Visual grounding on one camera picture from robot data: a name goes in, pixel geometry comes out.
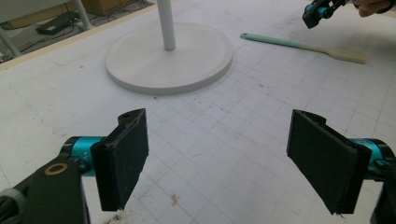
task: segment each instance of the white round base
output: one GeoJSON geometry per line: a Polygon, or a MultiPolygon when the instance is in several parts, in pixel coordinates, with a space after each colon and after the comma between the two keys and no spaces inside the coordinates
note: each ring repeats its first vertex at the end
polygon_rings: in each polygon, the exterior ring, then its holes
{"type": "Polygon", "coordinates": [[[130,91],[169,95],[198,90],[228,71],[233,44],[225,34],[195,23],[174,28],[172,51],[164,49],[161,26],[118,40],[106,54],[110,76],[130,91]]]}

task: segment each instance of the white pole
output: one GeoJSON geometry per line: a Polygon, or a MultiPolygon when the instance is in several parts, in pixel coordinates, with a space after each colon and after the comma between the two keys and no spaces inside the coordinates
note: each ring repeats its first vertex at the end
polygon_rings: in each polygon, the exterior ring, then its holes
{"type": "Polygon", "coordinates": [[[84,31],[88,31],[94,28],[94,26],[91,25],[90,20],[88,19],[87,12],[85,12],[85,8],[82,5],[81,0],[74,0],[77,10],[78,10],[78,15],[79,18],[82,20],[82,29],[84,31]]]}
{"type": "Polygon", "coordinates": [[[163,30],[163,44],[166,50],[174,50],[176,49],[176,42],[171,1],[158,0],[157,5],[160,13],[161,29],[163,30]]]}

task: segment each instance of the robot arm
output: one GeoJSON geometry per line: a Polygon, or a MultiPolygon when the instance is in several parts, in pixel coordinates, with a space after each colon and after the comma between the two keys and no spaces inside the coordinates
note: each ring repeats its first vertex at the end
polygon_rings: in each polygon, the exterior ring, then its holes
{"type": "MultiPolygon", "coordinates": [[[[340,6],[344,6],[348,0],[314,0],[310,5],[306,6],[303,20],[305,25],[311,29],[319,24],[321,19],[329,19],[334,11],[340,6]]],[[[390,0],[390,6],[384,8],[377,13],[384,13],[393,8],[395,0],[390,0]]]]}

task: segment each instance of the stain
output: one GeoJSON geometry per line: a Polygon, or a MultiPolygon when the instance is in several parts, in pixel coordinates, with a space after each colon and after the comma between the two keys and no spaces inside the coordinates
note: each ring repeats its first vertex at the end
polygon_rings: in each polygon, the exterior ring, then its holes
{"type": "Polygon", "coordinates": [[[104,224],[111,224],[118,221],[122,221],[122,214],[116,214],[109,221],[104,222],[104,224]]]}

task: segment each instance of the wire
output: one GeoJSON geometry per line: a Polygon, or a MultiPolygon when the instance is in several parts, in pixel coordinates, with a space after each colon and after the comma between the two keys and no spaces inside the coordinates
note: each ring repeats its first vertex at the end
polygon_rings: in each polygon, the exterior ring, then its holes
{"type": "MultiPolygon", "coordinates": [[[[65,5],[67,13],[68,13],[68,15],[70,17],[70,20],[73,21],[73,18],[70,15],[70,10],[69,10],[67,4],[64,4],[64,5],[65,5]]],[[[152,4],[149,3],[146,0],[137,0],[137,1],[136,0],[130,0],[130,1],[126,2],[125,4],[123,4],[122,7],[113,7],[113,8],[111,8],[110,11],[112,11],[112,12],[109,15],[107,15],[107,16],[103,17],[103,16],[96,15],[96,16],[92,17],[90,19],[90,23],[92,25],[95,25],[99,21],[107,21],[107,22],[114,21],[114,20],[116,20],[118,18],[115,15],[118,15],[118,14],[121,14],[121,13],[128,13],[128,14],[134,13],[134,12],[136,12],[138,10],[141,10],[141,9],[143,9],[145,7],[149,7],[151,5],[152,4]],[[131,5],[132,3],[136,3],[137,4],[137,8],[128,9],[127,7],[129,5],[131,5]]],[[[65,32],[66,29],[64,29],[64,32],[61,35],[57,35],[55,37],[46,37],[46,38],[37,40],[35,43],[32,43],[28,47],[22,49],[21,52],[24,52],[24,51],[34,47],[37,44],[45,43],[45,42],[48,42],[48,41],[51,41],[51,40],[54,40],[54,39],[69,35],[69,34],[74,32],[76,25],[70,25],[69,27],[72,27],[72,29],[70,31],[68,31],[67,33],[65,32]]]]}

